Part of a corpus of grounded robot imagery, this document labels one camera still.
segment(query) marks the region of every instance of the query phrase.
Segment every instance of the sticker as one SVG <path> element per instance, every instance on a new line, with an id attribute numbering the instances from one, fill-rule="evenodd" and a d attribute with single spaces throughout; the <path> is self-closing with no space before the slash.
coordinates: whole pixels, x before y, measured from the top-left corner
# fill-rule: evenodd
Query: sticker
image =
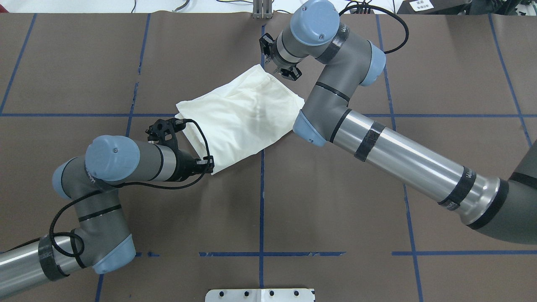
<path id="1" fill-rule="evenodd" d="M 424 11 L 424 10 L 434 9 L 434 6 L 431 4 L 431 1 L 429 0 L 418 0 L 418 1 L 412 1 L 409 3 L 414 11 Z"/>

